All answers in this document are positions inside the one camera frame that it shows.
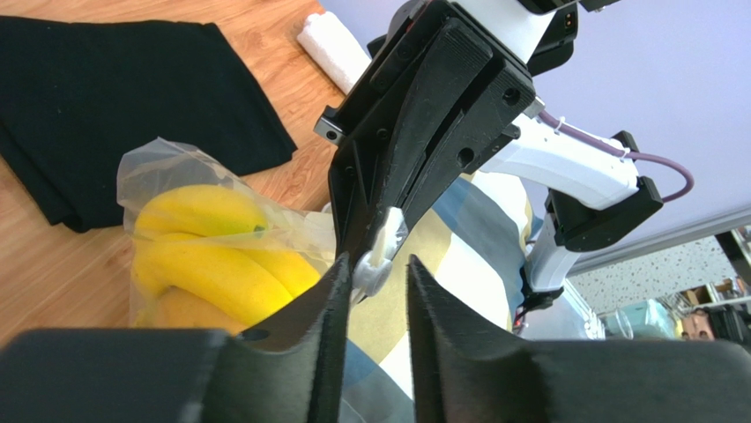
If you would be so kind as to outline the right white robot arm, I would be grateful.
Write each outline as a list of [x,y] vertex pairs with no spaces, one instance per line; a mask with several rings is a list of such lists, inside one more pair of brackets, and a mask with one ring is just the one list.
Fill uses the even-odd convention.
[[[554,118],[537,97],[550,26],[572,1],[410,1],[337,108],[315,131],[336,144],[329,180],[337,247],[356,268],[352,299],[376,295],[394,269],[378,241],[435,212],[498,267],[511,310],[545,306],[584,252],[609,247],[663,205],[641,176],[628,133],[594,137]],[[499,206],[467,180],[525,178],[548,189],[531,250],[505,248]]]

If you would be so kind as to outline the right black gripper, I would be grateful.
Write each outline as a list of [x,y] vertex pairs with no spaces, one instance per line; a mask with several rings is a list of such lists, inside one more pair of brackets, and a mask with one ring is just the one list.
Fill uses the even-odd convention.
[[338,254],[356,265],[392,208],[413,228],[460,174],[519,136],[513,121],[534,94],[522,59],[477,12],[420,6],[322,114],[338,133],[329,172]]

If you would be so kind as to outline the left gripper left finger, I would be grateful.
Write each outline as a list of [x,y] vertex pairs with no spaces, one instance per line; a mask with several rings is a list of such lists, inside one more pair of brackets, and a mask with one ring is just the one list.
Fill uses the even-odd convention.
[[238,336],[223,330],[40,329],[1,351],[4,422],[335,422],[348,255]]

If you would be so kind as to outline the clear zip top bag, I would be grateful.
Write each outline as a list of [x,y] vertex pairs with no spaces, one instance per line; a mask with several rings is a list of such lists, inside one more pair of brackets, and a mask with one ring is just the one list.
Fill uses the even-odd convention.
[[194,145],[158,138],[126,152],[117,201],[139,329],[238,334],[307,292],[337,252],[329,211],[286,208]]

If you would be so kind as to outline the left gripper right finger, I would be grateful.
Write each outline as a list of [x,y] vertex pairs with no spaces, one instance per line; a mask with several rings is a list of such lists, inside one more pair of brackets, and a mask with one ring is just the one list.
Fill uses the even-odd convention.
[[747,422],[750,355],[727,341],[526,340],[407,266],[419,422]]

